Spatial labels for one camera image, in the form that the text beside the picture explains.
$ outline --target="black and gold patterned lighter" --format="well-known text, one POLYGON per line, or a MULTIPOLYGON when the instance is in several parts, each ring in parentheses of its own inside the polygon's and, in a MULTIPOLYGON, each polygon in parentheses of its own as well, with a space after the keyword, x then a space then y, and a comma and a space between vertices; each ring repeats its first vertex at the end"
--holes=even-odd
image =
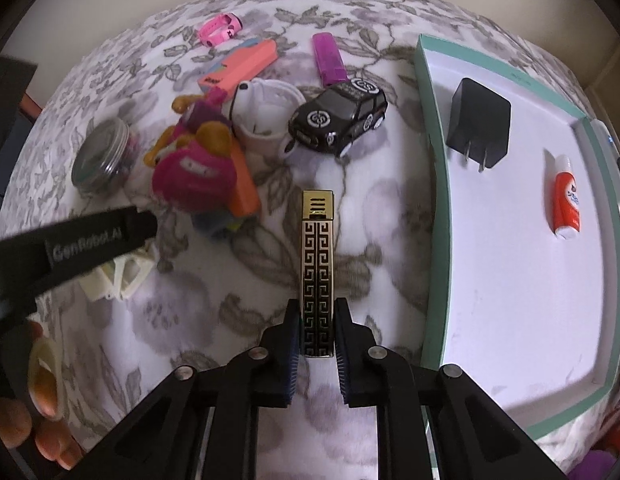
POLYGON ((303 192, 301 218, 301 353, 334 355, 332 220, 334 193, 303 192))

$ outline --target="black toy car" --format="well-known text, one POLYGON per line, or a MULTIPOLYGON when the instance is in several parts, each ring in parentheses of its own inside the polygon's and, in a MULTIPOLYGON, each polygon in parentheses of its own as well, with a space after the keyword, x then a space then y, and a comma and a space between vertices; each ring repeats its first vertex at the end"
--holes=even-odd
POLYGON ((366 131, 385 118, 388 103, 376 84, 355 77, 336 83, 299 106, 290 118, 290 135, 317 152, 344 156, 366 131))

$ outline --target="purple object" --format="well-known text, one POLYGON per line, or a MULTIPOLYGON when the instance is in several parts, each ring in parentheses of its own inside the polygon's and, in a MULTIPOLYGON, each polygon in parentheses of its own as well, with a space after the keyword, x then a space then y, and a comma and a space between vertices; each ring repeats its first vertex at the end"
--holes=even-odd
POLYGON ((312 36, 314 46, 314 59, 316 60, 323 86, 334 85, 347 81, 347 72, 343 66, 343 60, 334 41, 334 36, 329 32, 320 32, 312 36))
POLYGON ((568 474, 570 480, 603 480, 616 459, 607 451, 589 451, 583 461, 568 474))
POLYGON ((208 121, 219 121, 232 129, 232 123, 221 113, 221 108, 203 99, 191 104, 179 120, 191 134, 196 134, 199 126, 208 121))

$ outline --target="lip balm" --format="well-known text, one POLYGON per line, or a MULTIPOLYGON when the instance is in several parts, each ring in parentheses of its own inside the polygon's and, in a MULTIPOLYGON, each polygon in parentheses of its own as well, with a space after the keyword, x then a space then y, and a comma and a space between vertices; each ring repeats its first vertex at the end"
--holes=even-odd
POLYGON ((576 237, 579 231, 578 195, 572 165, 566 155, 559 155, 554 181, 554 234, 569 239, 576 237))

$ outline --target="human hand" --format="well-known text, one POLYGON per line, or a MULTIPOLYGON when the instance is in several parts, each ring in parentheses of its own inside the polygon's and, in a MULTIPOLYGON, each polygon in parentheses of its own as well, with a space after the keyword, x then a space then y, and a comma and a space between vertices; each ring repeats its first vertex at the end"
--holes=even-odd
MULTIPOLYGON (((43 335, 43 329, 39 323, 31 322, 31 326, 33 338, 37 340, 43 335)), ((56 415, 56 380, 42 367, 34 381, 34 397, 43 416, 52 418, 56 415)), ((4 446, 9 449, 20 446, 31 430, 32 418, 25 404, 0 397, 0 438, 4 446)), ((64 469, 74 467, 84 455, 64 420, 53 422, 44 418, 35 430, 35 443, 43 457, 56 461, 64 469)))

